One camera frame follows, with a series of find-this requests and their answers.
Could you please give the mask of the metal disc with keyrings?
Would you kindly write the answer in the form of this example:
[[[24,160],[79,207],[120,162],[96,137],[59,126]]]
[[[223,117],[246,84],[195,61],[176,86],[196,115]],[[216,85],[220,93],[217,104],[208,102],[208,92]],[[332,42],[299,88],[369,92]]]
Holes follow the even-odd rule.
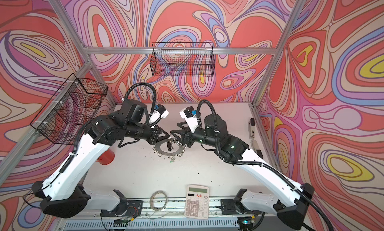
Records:
[[[185,153],[185,145],[183,145],[176,138],[169,138],[156,143],[153,146],[153,152],[159,157],[165,156],[174,161],[176,158],[180,158]]]

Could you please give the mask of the small black key fob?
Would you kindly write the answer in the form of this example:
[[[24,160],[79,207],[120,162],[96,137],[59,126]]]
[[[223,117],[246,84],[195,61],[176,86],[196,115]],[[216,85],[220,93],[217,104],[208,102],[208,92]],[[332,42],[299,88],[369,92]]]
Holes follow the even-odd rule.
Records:
[[[173,150],[172,143],[170,141],[167,141],[167,149],[169,152]]]

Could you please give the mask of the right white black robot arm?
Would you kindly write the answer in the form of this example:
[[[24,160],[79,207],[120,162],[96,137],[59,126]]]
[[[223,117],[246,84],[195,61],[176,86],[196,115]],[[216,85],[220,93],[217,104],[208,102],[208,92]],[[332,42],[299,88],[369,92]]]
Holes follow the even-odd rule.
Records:
[[[310,227],[305,223],[309,207],[324,220],[329,231],[334,230],[330,219],[312,200],[314,187],[300,184],[269,165],[248,144],[231,135],[227,123],[216,113],[211,102],[202,100],[195,109],[192,106],[180,111],[184,119],[179,130],[171,134],[182,146],[190,148],[194,143],[210,146],[223,163],[238,167],[268,188],[272,194],[253,193],[240,189],[234,198],[235,209],[243,214],[259,211],[275,215],[287,227],[299,231]]]

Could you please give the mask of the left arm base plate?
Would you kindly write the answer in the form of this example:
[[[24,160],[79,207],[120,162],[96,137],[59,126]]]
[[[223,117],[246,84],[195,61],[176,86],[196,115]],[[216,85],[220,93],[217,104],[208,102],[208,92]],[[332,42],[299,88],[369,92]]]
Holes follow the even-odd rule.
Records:
[[[112,211],[101,210],[102,217],[132,217],[141,215],[143,208],[142,200],[132,200],[121,202]]]

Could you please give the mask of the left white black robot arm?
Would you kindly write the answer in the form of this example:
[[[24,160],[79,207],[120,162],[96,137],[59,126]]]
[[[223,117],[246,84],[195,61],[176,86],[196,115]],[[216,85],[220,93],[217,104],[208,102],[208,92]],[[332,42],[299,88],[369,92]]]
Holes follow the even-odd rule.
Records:
[[[83,210],[100,210],[122,217],[129,204],[119,191],[97,194],[80,184],[97,159],[115,142],[118,148],[126,146],[124,139],[133,138],[132,144],[145,140],[151,146],[169,138],[158,123],[168,115],[162,105],[156,105],[157,91],[149,83],[137,83],[126,92],[120,110],[101,115],[83,124],[75,135],[72,152],[47,179],[35,182],[31,195],[41,199],[36,209],[43,214],[72,218]]]

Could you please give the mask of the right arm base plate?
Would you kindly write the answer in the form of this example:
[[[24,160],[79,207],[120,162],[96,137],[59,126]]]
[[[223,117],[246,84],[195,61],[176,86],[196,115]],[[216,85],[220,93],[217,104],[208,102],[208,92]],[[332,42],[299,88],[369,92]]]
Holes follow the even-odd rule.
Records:
[[[260,215],[262,212],[257,210],[248,210],[240,202],[234,199],[221,199],[217,206],[223,215]]]

